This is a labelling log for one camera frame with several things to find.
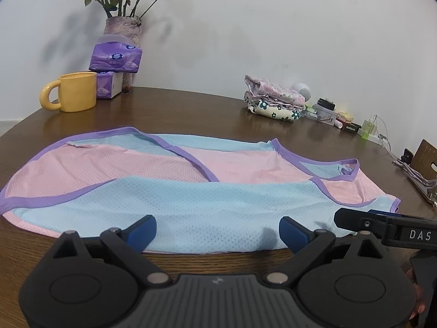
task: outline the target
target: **wooden table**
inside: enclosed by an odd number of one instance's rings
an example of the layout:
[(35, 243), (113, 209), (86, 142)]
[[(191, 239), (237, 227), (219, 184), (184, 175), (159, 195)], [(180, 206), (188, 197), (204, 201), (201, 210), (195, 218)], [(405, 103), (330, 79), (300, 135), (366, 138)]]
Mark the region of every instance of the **wooden table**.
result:
[[(431, 206), (380, 146), (309, 119), (291, 124), (253, 115), (242, 100), (184, 91), (134, 88), (132, 95), (100, 100), (91, 110), (39, 110), (0, 137), (0, 188), (32, 156), (73, 134), (133, 126), (147, 133), (198, 134), (246, 142), (279, 141), (291, 151), (320, 161), (358, 158), (361, 169), (385, 192), (402, 199), (403, 214), (432, 217)], [(0, 327), (27, 327), (17, 304), (19, 288), (52, 238), (18, 229), (0, 219)], [(408, 265), (412, 251), (390, 249)], [(264, 273), (290, 257), (288, 250), (247, 254), (147, 255), (172, 275), (184, 273)]]

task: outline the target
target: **purple trim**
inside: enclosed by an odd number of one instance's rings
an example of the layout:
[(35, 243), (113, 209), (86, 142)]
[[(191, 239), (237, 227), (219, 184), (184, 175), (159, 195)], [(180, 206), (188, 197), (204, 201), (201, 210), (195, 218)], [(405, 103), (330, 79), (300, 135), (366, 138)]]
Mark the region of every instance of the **purple trim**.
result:
[(65, 203), (71, 200), (74, 200), (75, 198), (78, 198), (87, 192), (93, 191), (94, 189), (105, 185), (109, 182), (112, 182), (113, 180), (108, 180), (105, 182), (101, 182), (100, 184), (94, 184), (90, 186), (86, 186), (84, 188), (81, 188), (79, 190), (69, 192), (64, 195), (58, 195), (58, 196), (44, 196), (44, 197), (7, 197), (7, 198), (1, 198), (3, 201), (0, 205), (0, 215), (4, 214), (5, 212), (8, 212), (14, 208), (27, 208), (27, 209), (34, 209), (34, 208), (40, 208), (40, 207), (50, 207), (54, 205), (58, 205), (60, 203)]
[[(344, 180), (344, 181), (353, 181), (358, 174), (358, 171), (360, 170), (360, 162), (358, 159), (346, 159), (346, 160), (338, 160), (338, 161), (317, 161), (317, 160), (311, 160), (308, 158), (304, 158), (303, 156), (297, 155), (290, 150), (286, 149), (279, 143), (278, 138), (275, 138), (271, 141), (271, 144), (273, 148), (279, 153), (280, 156), (282, 156), (286, 161), (293, 164), (295, 167), (303, 171), (305, 174), (314, 176), (316, 178), (326, 179), (330, 181), (338, 181), (338, 180)], [(339, 165), (345, 165), (345, 164), (355, 164), (355, 167), (353, 168), (352, 172), (350, 174), (342, 174), (331, 178), (325, 178), (320, 177), (314, 174), (312, 171), (310, 171), (308, 168), (306, 168), (301, 161), (309, 164), (315, 164), (315, 165), (332, 165), (332, 164), (339, 164)]]
[(390, 213), (397, 213), (399, 209), (399, 203), (401, 203), (401, 199), (396, 197), (396, 200), (392, 203), (392, 207), (390, 207)]
[(312, 181), (314, 184), (316, 184), (317, 187), (319, 188), (319, 190), (322, 191), (322, 192), (323, 192), (326, 196), (328, 196), (331, 200), (333, 200), (335, 203), (338, 203), (339, 205), (342, 205), (342, 206), (346, 206), (346, 207), (364, 207), (364, 206), (370, 205), (373, 201), (376, 200), (376, 198), (374, 198), (373, 200), (366, 201), (366, 202), (362, 202), (362, 203), (355, 203), (355, 204), (352, 204), (352, 203), (343, 203), (343, 202), (337, 201), (337, 200), (336, 200), (336, 199), (335, 199), (335, 198), (330, 194), (330, 192), (329, 192), (328, 189), (326, 188), (325, 184), (322, 182), (322, 180), (320, 180), (319, 177), (312, 177), (312, 178), (310, 179), (310, 181)]
[[(49, 145), (48, 147), (45, 147), (41, 152), (36, 154), (34, 157), (32, 157), (27, 163), (38, 160), (43, 156), (45, 153), (50, 152), (51, 150), (57, 149), (61, 147), (62, 145), (67, 144), (68, 142), (74, 142), (79, 140), (85, 140), (85, 139), (99, 139), (99, 138), (106, 138), (111, 136), (121, 136), (122, 134), (128, 134), (128, 133), (137, 133), (141, 134), (149, 139), (152, 139), (156, 144), (158, 144), (160, 147), (169, 150), (186, 160), (188, 160), (190, 163), (193, 164), (193, 166), (196, 167), (197, 170), (200, 171), (200, 173), (205, 176), (205, 178), (210, 182), (219, 182), (217, 176), (213, 174), (211, 170), (209, 170), (200, 160), (186, 152), (180, 147), (177, 147), (175, 145), (171, 145), (170, 143), (166, 142), (164, 139), (162, 139), (159, 136), (156, 136), (154, 134), (148, 134), (143, 133), (139, 131), (138, 129), (134, 127), (122, 127), (122, 128), (116, 128), (111, 129), (108, 131), (100, 131), (100, 132), (91, 132), (91, 133), (84, 133), (84, 134), (77, 134), (75, 136), (70, 136), (61, 140), (58, 140), (57, 142), (53, 143), (52, 145)], [(24, 208), (39, 208), (39, 207), (49, 207), (53, 205), (57, 205), (59, 203), (64, 203), (70, 200), (73, 200), (91, 190), (94, 190), (95, 188), (106, 184), (107, 182), (103, 182), (100, 184), (94, 184), (87, 186), (85, 188), (70, 192), (65, 195), (60, 196), (48, 196), (48, 197), (10, 197), (5, 198), (6, 195), (6, 188), (9, 184), (9, 182), (3, 187), (2, 191), (0, 192), (0, 215), (4, 214), (5, 212), (11, 210), (12, 208), (17, 207), (24, 207)]]

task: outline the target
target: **human hand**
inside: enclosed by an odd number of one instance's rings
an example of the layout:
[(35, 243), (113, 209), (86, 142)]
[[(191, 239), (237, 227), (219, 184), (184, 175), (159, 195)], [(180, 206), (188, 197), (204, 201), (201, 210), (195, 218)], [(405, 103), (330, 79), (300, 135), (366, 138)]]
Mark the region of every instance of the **human hand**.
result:
[(416, 276), (414, 275), (414, 271), (412, 269), (409, 269), (407, 271), (406, 275), (408, 276), (409, 279), (411, 279), (413, 281), (414, 288), (416, 289), (417, 301), (416, 301), (416, 305), (414, 307), (414, 312), (411, 314), (411, 317), (410, 317), (410, 319), (413, 319), (418, 314), (425, 311), (425, 302), (422, 300), (423, 290), (417, 284)]

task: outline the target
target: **screw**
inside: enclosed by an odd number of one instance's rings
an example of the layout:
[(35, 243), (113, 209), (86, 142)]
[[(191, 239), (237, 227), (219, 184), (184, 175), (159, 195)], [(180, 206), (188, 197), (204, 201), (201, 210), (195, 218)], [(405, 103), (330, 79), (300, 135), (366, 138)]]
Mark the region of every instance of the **screw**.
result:
[(288, 276), (284, 273), (269, 273), (266, 279), (271, 283), (282, 284), (288, 280)]
[(153, 284), (165, 283), (169, 278), (169, 275), (166, 273), (151, 273), (147, 275), (147, 281)]

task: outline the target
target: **blue gripper pad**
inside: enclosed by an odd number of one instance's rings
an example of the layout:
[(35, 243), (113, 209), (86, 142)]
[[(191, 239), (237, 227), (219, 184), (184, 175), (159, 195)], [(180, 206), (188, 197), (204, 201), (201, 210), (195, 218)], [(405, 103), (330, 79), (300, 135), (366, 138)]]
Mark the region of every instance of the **blue gripper pad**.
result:
[(315, 235), (290, 217), (282, 217), (279, 222), (279, 237), (296, 254), (305, 248)]
[(374, 214), (377, 214), (377, 215), (391, 216), (391, 217), (402, 217), (402, 215), (400, 215), (398, 213), (383, 212), (383, 211), (378, 211), (376, 209), (370, 209), (370, 210), (367, 211), (367, 213), (374, 213)]
[(157, 221), (155, 217), (147, 215), (123, 230), (121, 237), (133, 250), (142, 253), (156, 234)]

